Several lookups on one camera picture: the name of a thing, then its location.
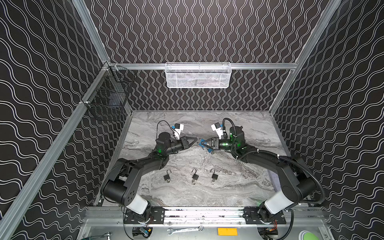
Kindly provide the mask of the blue padlock with key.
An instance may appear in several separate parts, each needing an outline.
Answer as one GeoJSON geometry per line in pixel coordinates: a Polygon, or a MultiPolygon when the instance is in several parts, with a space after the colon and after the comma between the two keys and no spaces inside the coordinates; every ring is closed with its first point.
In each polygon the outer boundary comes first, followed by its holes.
{"type": "Polygon", "coordinates": [[[208,148],[210,149],[211,148],[211,145],[210,145],[210,141],[209,140],[203,140],[201,139],[199,145],[203,148],[208,148]]]}

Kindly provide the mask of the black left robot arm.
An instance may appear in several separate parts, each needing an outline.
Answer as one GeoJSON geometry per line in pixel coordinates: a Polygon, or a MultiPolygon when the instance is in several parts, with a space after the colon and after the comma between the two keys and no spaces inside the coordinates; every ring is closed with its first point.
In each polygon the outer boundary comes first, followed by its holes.
{"type": "Polygon", "coordinates": [[[101,195],[136,214],[146,215],[150,204],[138,194],[142,176],[163,169],[170,155],[189,149],[197,140],[196,137],[187,136],[177,140],[167,132],[160,133],[155,148],[147,157],[138,160],[117,160],[102,184],[101,195]]]}

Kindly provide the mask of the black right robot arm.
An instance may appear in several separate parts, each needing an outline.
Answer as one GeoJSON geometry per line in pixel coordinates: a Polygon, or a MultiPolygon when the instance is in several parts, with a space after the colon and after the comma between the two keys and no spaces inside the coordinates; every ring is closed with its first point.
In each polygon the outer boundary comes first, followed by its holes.
{"type": "Polygon", "coordinates": [[[299,203],[321,204],[325,201],[325,189],[303,161],[249,145],[242,127],[231,127],[228,134],[202,141],[201,145],[211,150],[228,151],[238,161],[278,175],[280,190],[259,206],[258,215],[263,221],[299,203]]]}

